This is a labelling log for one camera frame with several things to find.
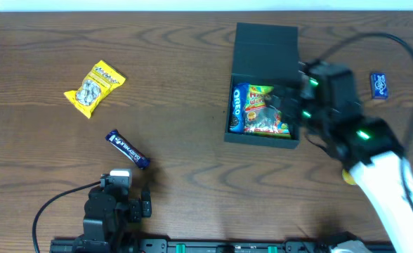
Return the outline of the dark green box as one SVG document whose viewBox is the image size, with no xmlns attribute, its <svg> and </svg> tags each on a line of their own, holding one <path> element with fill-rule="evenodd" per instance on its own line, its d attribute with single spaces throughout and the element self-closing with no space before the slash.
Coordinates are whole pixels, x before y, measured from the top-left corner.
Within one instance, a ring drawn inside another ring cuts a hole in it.
<svg viewBox="0 0 413 253">
<path fill-rule="evenodd" d="M 237 23 L 224 141 L 286 149 L 300 143 L 297 126 L 289 138 L 237 134 L 228 128 L 235 112 L 233 89 L 238 84 L 286 86 L 301 81 L 298 37 L 297 27 Z"/>
</svg>

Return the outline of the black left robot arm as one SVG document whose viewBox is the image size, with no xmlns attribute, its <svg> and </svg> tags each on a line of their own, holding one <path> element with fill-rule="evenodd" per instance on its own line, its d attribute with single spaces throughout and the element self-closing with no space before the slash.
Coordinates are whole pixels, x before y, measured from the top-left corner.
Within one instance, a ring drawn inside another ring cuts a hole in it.
<svg viewBox="0 0 413 253">
<path fill-rule="evenodd" d="M 84 205 L 84 233 L 74 240 L 71 252 L 138 252 L 139 243 L 130 224 L 152 215 L 150 189 L 130 198 L 131 176 L 104 174 L 90 190 Z"/>
</svg>

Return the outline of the blue Oreo cookie pack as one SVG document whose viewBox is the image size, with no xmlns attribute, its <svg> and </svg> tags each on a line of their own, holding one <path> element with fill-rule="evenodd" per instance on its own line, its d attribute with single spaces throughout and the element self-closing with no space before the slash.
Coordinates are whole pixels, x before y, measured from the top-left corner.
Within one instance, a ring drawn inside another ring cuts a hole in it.
<svg viewBox="0 0 413 253">
<path fill-rule="evenodd" d="M 247 101 L 249 83 L 240 83 L 232 89 L 230 102 L 229 131 L 236 134 L 244 133 L 244 111 Z"/>
</svg>

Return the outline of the yellow Mentos bottle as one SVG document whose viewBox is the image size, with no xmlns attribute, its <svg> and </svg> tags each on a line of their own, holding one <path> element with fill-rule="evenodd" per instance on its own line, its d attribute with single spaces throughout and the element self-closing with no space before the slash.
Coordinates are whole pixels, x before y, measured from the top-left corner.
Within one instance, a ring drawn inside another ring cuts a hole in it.
<svg viewBox="0 0 413 253">
<path fill-rule="evenodd" d="M 343 180 L 347 184 L 352 185 L 352 186 L 356 185 L 355 179 L 351 176 L 351 174 L 348 171 L 343 169 L 341 175 L 342 175 Z"/>
</svg>

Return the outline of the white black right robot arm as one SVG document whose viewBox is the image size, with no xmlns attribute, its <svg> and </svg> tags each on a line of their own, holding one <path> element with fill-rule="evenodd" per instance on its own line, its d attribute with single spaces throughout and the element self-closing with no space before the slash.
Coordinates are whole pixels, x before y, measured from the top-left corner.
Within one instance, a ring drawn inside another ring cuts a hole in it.
<svg viewBox="0 0 413 253">
<path fill-rule="evenodd" d="M 289 125 L 320 137 L 367 196 L 396 252 L 413 252 L 413 173 L 406 149 L 381 118 L 366 116 L 353 72 L 307 63 L 292 82 L 275 81 L 266 98 Z"/>
</svg>

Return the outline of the Haribo worms candy bag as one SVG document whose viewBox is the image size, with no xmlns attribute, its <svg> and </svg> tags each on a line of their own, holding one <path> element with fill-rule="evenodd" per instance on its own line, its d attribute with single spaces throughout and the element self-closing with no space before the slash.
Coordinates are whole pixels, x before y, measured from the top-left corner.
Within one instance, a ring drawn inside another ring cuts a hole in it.
<svg viewBox="0 0 413 253">
<path fill-rule="evenodd" d="M 272 86 L 249 85 L 244 108 L 244 132 L 290 138 L 289 126 L 281 120 L 282 113 L 266 105 L 272 90 Z"/>
</svg>

